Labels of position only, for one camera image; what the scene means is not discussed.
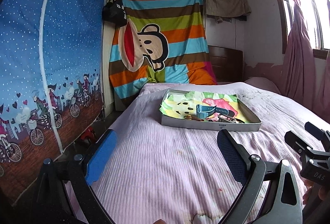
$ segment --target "screw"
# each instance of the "screw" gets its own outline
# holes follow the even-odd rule
[[[81,161],[83,159],[83,156],[81,155],[81,154],[76,154],[75,156],[74,156],[74,160],[75,161]]]
[[[254,160],[255,162],[259,161],[260,160],[260,157],[256,154],[252,154],[251,155],[251,159]]]
[[[286,159],[283,159],[283,160],[282,160],[282,164],[285,165],[285,166],[290,166],[289,161],[286,160]]]
[[[51,159],[46,158],[44,159],[44,165],[49,165],[51,163]]]

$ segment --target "mattress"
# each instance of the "mattress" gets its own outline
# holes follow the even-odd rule
[[[262,121],[258,132],[231,132],[237,143],[265,161],[288,159],[300,196],[306,191],[299,176],[299,156],[284,142],[292,130],[316,150],[322,145],[304,130],[307,121],[330,125],[295,101],[245,83],[221,86],[147,84],[112,124],[118,144],[92,188],[117,224],[218,223],[241,184],[236,182],[217,146],[217,131],[173,128],[160,124],[159,106],[166,89],[237,94]],[[264,182],[248,221],[262,204]],[[85,221],[81,211],[77,217]]]

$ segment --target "colorful striped cloth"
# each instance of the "colorful striped cloth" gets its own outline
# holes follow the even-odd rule
[[[147,82],[216,84],[203,0],[123,0],[128,24],[116,29],[109,77],[129,105]]]

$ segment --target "wooden headboard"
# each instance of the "wooden headboard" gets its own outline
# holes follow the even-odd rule
[[[217,82],[241,82],[243,79],[243,52],[209,45],[210,62]]]

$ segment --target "dark floor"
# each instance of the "dark floor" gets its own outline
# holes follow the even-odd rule
[[[102,136],[109,126],[122,114],[122,112],[114,111],[105,120],[98,120],[93,122],[92,127],[95,131],[95,136],[98,139]],[[87,146],[83,143],[74,142],[66,148],[64,153],[57,159],[57,162],[72,160],[76,154],[84,154]],[[20,213],[21,216],[29,216],[31,207],[31,200],[34,191],[34,183],[22,194],[17,201],[14,208]]]

